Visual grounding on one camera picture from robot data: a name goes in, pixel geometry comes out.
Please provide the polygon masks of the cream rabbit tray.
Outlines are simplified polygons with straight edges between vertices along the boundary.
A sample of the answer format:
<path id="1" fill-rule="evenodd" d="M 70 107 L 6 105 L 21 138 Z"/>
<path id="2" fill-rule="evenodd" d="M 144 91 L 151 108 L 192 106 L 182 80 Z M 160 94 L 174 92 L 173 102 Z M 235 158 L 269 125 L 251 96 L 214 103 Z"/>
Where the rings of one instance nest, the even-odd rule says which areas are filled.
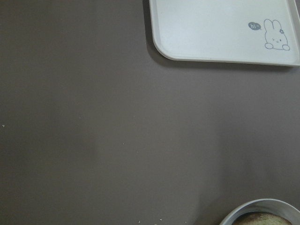
<path id="1" fill-rule="evenodd" d="M 293 0 L 151 0 L 153 43 L 171 60 L 300 64 Z"/>

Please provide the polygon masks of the white round plate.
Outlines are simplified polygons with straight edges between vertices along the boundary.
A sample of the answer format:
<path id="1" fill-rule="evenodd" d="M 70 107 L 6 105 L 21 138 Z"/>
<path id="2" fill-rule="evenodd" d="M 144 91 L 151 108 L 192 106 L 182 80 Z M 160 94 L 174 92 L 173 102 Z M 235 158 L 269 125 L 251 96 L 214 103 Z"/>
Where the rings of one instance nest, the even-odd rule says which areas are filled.
<path id="1" fill-rule="evenodd" d="M 287 219 L 292 225 L 300 224 L 300 211 L 294 206 L 277 199 L 257 199 L 235 208 L 221 221 L 220 225 L 232 225 L 238 217 L 253 212 L 271 213 Z"/>

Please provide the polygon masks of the bread slice on plate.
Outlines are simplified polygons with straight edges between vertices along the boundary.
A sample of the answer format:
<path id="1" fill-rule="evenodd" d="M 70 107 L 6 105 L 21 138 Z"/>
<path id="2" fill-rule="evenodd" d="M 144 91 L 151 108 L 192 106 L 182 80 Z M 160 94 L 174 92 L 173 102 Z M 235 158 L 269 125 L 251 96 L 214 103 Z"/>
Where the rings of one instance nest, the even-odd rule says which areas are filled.
<path id="1" fill-rule="evenodd" d="M 292 223 L 280 216 L 267 212 L 251 212 L 238 217 L 233 225 L 291 225 Z"/>

